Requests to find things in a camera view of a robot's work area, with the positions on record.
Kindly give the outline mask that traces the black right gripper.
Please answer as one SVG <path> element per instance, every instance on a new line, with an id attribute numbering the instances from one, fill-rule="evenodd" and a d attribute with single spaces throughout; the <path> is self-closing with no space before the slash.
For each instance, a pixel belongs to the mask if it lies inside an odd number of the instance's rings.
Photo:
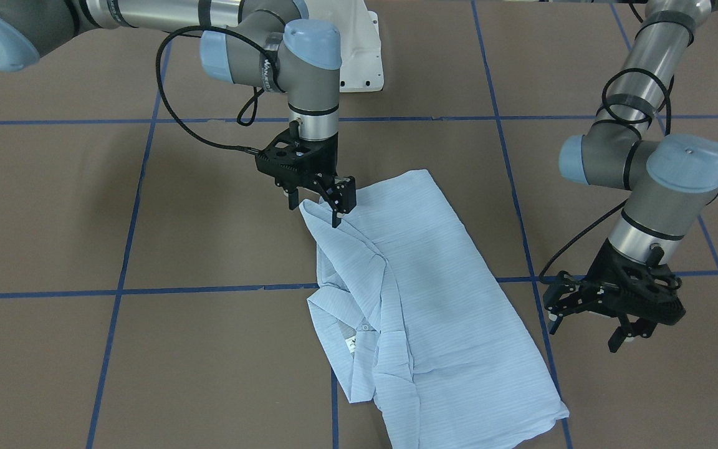
<path id="1" fill-rule="evenodd" d="M 299 188 L 321 193 L 332 211 L 332 228 L 337 228 L 357 205 L 356 179 L 337 174 L 337 146 L 337 133 L 325 140 L 304 140 L 283 131 L 256 155 L 257 170 L 285 189 L 290 211 L 301 203 Z"/>

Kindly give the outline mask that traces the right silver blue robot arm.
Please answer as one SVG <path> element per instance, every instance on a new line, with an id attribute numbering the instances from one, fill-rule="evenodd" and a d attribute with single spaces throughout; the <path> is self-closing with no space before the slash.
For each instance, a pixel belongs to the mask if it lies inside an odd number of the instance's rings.
<path id="1" fill-rule="evenodd" d="M 194 139 L 254 157 L 299 205 L 299 190 L 321 196 L 332 226 L 356 207 L 356 181 L 337 173 L 341 34 L 313 19 L 304 1 L 0 1 L 0 71 L 28 68 L 54 49 L 92 29 L 156 29 L 165 33 L 155 57 L 160 99 Z M 173 110 L 163 88 L 161 63 L 177 37 L 199 43 L 212 79 L 251 86 L 256 104 L 264 93 L 287 96 L 287 128 L 262 150 L 212 142 L 195 134 Z"/>

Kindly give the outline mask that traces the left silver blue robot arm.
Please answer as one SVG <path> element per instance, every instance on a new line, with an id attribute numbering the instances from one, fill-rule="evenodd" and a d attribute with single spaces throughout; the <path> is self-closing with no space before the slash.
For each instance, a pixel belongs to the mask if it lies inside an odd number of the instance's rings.
<path id="1" fill-rule="evenodd" d="M 718 199 L 718 142 L 671 131 L 676 68 L 718 1 L 647 1 L 622 68 L 602 88 L 595 121 L 562 145 L 562 176 L 629 192 L 606 213 L 615 227 L 586 276 L 566 271 L 547 285 L 542 304 L 555 334 L 567 316 L 589 312 L 618 321 L 610 352 L 686 309 L 682 279 L 669 260 L 702 210 Z"/>

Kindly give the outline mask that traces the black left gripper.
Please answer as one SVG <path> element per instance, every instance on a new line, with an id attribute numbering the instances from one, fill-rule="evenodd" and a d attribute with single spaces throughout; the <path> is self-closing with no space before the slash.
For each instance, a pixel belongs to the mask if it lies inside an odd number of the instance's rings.
<path id="1" fill-rule="evenodd" d="M 558 273 L 542 296 L 550 312 L 548 334 L 554 336 L 563 317 L 570 314 L 613 317 L 619 326 L 607 344 L 611 353 L 617 353 L 627 341 L 649 339 L 658 324 L 677 324 L 686 315 L 677 294 L 682 281 L 669 265 L 661 264 L 664 255 L 664 248 L 654 243 L 645 262 L 633 261 L 605 241 L 584 278 Z M 638 319 L 632 322 L 629 316 Z"/>

